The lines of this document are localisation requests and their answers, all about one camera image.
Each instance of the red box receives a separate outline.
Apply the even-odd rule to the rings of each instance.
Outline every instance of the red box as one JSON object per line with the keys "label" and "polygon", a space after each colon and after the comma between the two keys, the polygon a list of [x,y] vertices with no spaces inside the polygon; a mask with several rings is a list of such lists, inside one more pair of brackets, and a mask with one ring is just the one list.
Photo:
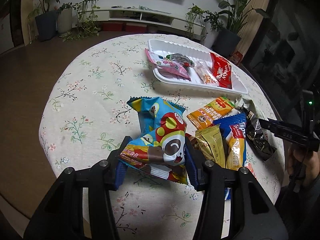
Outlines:
{"label": "red box", "polygon": [[138,23],[127,23],[125,25],[125,31],[131,33],[146,33],[147,25]]}
{"label": "red box", "polygon": [[103,23],[102,30],[121,32],[123,29],[123,26],[124,26],[124,23],[115,23],[115,22]]}

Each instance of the dark blue plant pot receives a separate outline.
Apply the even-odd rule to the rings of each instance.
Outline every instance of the dark blue plant pot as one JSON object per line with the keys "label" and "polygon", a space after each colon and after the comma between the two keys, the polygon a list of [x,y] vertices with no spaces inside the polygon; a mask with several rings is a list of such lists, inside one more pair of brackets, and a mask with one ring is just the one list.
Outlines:
{"label": "dark blue plant pot", "polygon": [[241,38],[231,31],[223,28],[212,45],[212,50],[223,57],[229,57],[236,49]]}
{"label": "dark blue plant pot", "polygon": [[57,11],[49,11],[44,14],[38,15],[35,20],[38,29],[38,40],[48,41],[56,35],[56,19]]}

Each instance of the tablecloth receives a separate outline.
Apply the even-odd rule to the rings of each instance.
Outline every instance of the tablecloth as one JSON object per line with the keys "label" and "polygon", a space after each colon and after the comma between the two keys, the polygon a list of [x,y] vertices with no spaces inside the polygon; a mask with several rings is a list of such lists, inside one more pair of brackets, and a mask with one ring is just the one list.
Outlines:
{"label": "tablecloth", "polygon": [[[144,52],[148,39],[210,51],[175,35],[137,34],[104,41],[76,57],[53,87],[39,129],[40,143],[57,177],[66,167],[85,169],[106,159],[126,135],[138,137],[137,113],[126,104],[131,96],[160,96],[185,106],[187,133],[194,134],[196,128],[186,115],[222,95],[158,81]],[[257,83],[234,65],[232,71],[249,91],[244,98],[252,99],[266,117],[275,119]],[[223,95],[235,99],[232,94]],[[284,150],[282,140],[272,139],[278,150],[266,162],[258,159],[247,145],[246,166],[274,203],[284,174]],[[196,192],[191,185],[169,182],[129,168],[124,184],[110,196],[122,239],[192,239],[203,193]],[[84,190],[83,206],[84,218],[88,220],[87,190]],[[228,208],[226,205],[226,225]]]}

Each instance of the curtain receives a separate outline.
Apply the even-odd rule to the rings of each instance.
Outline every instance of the curtain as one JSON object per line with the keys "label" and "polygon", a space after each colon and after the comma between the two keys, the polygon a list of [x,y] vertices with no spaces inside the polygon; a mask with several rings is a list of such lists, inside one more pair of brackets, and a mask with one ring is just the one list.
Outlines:
{"label": "curtain", "polygon": [[[266,10],[269,4],[269,0],[252,0],[247,6],[248,11],[251,8],[261,8]],[[263,20],[263,17],[256,13],[254,10],[249,12],[247,17],[247,24],[242,28],[238,34],[241,37],[241,41],[236,47],[235,51],[239,51],[243,56],[247,53],[259,27]]]}

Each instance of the blue gripper pad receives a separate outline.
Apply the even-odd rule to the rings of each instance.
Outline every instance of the blue gripper pad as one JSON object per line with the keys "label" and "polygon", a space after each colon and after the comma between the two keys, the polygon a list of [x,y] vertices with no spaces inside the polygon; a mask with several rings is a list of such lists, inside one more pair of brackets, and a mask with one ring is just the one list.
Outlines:
{"label": "blue gripper pad", "polygon": [[199,182],[197,179],[197,176],[198,176],[197,169],[196,169],[195,164],[193,163],[193,160],[190,155],[188,147],[185,147],[184,158],[186,160],[185,166],[186,166],[186,170],[187,170],[187,174],[188,174],[190,183],[195,189],[197,189],[199,187]]}
{"label": "blue gripper pad", "polygon": [[116,190],[122,185],[124,181],[124,177],[127,173],[128,166],[125,165],[123,162],[119,161],[117,168],[116,168],[116,177],[115,177],[115,182],[114,186]]}

